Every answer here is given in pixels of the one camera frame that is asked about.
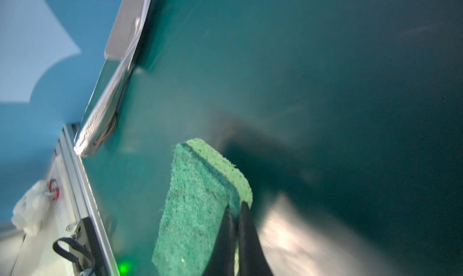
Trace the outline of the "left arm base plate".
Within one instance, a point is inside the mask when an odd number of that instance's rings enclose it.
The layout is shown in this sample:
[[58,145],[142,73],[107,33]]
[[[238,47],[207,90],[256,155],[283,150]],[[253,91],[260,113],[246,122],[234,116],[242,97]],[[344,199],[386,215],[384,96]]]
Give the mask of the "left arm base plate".
[[71,262],[74,276],[110,276],[89,217],[80,219],[70,237],[61,237],[54,241],[53,250]]

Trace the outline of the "green sponge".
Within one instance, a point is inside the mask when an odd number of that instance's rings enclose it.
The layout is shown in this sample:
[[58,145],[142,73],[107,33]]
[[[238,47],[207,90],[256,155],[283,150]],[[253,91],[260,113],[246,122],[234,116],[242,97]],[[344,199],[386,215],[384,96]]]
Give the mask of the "green sponge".
[[152,262],[162,276],[200,276],[213,252],[226,207],[238,216],[252,204],[243,173],[204,140],[174,149],[170,189]]

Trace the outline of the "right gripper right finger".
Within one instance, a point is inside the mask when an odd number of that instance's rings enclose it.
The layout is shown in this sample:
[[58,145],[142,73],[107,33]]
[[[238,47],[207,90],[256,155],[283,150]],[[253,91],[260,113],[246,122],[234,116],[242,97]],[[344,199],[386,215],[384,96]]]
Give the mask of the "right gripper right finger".
[[264,256],[247,202],[241,203],[238,222],[240,276],[273,276]]

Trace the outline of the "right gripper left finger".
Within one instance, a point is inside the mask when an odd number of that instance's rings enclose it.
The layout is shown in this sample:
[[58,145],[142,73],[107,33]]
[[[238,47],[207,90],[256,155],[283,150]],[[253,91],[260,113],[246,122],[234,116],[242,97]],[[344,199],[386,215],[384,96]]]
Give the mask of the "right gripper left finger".
[[204,276],[233,276],[235,275],[236,252],[236,223],[235,218],[227,206],[224,210],[213,251]]

